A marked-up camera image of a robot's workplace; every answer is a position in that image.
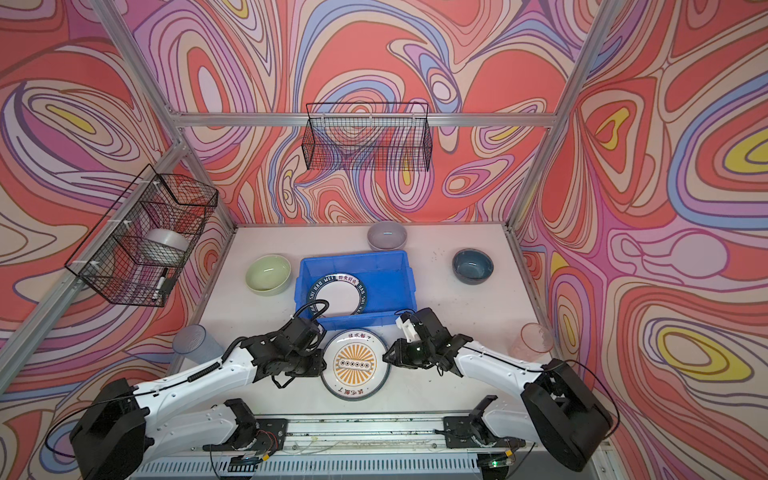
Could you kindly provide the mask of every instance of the clear plastic cup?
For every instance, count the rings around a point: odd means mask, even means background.
[[[200,365],[224,354],[224,348],[202,325],[189,325],[179,330],[174,337],[174,352]]]
[[[549,330],[538,323],[526,323],[509,347],[509,356],[525,362],[535,362],[553,347],[554,339]]]

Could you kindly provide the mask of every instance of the decorative plate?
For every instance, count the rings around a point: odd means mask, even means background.
[[[348,273],[331,273],[320,278],[312,285],[307,294],[307,301],[328,300],[330,304],[323,316],[356,315],[366,308],[368,293],[366,287],[356,276]],[[312,313],[317,313],[317,304],[310,305]]]
[[[340,399],[367,399],[389,376],[390,365],[382,361],[384,353],[386,344],[375,333],[345,330],[328,343],[323,354],[328,366],[323,383]]]

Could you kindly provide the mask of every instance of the dark teal bowl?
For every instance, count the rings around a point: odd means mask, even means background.
[[[493,273],[493,262],[480,250],[465,248],[453,256],[453,273],[468,285],[478,285]]]

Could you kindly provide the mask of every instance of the white table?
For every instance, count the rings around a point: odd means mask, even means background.
[[[431,307],[451,334],[464,333],[488,348],[507,353],[520,328],[536,322],[536,317],[502,226],[423,225],[406,229],[404,250],[413,268],[418,307]],[[369,252],[367,230],[365,226],[238,229],[200,324],[222,346],[238,336],[280,328],[296,309],[293,288],[277,296],[258,296],[245,285],[248,266],[262,255],[279,253],[290,260],[295,279],[299,262],[305,257]],[[493,259],[494,273],[480,285],[465,285],[453,275],[453,255],[466,247],[480,249]],[[371,330],[389,344],[402,336],[394,325]],[[335,333],[329,332],[326,341],[333,336]],[[539,362],[548,360],[545,356]],[[184,360],[182,369],[192,366]],[[358,402],[335,397],[320,379],[296,379],[282,390],[265,379],[230,390],[211,404],[242,398],[257,415],[454,412],[471,410],[491,394],[506,396],[482,382],[451,373],[440,377],[435,369],[392,367],[382,389]]]

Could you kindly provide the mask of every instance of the green bowl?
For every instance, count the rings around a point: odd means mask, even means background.
[[[265,255],[250,264],[245,284],[262,296],[282,293],[290,285],[290,262],[281,255]]]

